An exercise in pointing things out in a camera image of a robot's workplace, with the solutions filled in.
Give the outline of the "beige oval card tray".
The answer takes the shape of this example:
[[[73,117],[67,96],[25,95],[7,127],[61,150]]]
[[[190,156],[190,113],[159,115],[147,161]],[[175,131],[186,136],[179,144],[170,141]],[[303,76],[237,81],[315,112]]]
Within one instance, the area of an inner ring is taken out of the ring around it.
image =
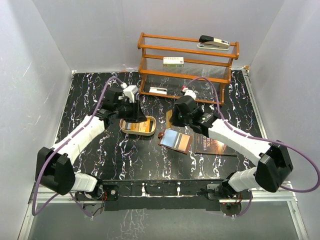
[[[138,136],[151,136],[156,131],[156,119],[153,116],[146,116],[147,120],[139,123],[126,122],[121,119],[119,122],[120,130],[123,133]]]

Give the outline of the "yellow VIP credit card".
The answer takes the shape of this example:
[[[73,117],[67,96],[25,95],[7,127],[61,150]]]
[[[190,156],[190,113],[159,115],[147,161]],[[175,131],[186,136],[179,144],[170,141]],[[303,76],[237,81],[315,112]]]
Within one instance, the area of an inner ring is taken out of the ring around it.
[[[171,122],[172,115],[173,115],[173,110],[172,109],[167,111],[166,114],[165,114],[165,117],[166,117],[165,124],[166,124],[166,128],[167,129],[170,129],[172,127],[172,122]]]

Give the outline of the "gold credit card black stripe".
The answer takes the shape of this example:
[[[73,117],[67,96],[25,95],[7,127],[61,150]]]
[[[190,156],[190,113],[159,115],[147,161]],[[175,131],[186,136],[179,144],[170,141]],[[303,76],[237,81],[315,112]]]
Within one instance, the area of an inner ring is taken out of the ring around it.
[[[175,148],[181,152],[186,152],[191,144],[192,137],[187,134],[180,133],[175,143]]]

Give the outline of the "brown leather card holder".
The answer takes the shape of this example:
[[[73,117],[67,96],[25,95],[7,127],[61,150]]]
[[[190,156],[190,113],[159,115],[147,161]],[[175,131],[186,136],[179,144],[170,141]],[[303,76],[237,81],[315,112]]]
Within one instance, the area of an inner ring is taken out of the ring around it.
[[[190,142],[189,149],[186,152],[181,152],[181,151],[177,150],[175,148],[175,145],[176,145],[176,141],[177,141],[179,134],[185,134],[185,133],[180,133],[180,132],[178,132],[176,130],[172,130],[172,129],[165,129],[163,132],[160,132],[158,134],[158,139],[159,139],[158,145],[166,147],[166,148],[174,150],[174,151],[177,151],[177,152],[180,152],[180,153],[183,153],[183,154],[187,154],[189,152],[192,141]]]

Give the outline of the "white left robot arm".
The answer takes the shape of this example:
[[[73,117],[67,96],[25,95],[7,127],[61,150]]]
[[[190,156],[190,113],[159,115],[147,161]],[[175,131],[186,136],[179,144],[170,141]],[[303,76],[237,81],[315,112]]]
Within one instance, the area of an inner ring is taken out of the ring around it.
[[[59,195],[86,192],[93,200],[103,195],[97,177],[76,173],[73,169],[80,153],[117,119],[128,123],[146,121],[136,85],[110,87],[105,90],[94,110],[63,140],[52,147],[42,147],[37,154],[35,181]]]

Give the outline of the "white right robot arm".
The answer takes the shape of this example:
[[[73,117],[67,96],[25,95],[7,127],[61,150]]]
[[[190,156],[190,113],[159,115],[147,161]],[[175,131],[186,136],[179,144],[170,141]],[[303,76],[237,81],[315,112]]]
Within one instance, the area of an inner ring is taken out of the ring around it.
[[[294,169],[288,149],[281,142],[254,139],[226,120],[204,112],[189,95],[175,101],[170,122],[177,127],[189,126],[194,133],[227,145],[254,164],[250,169],[231,173],[211,191],[222,198],[233,199],[252,188],[275,193]]]

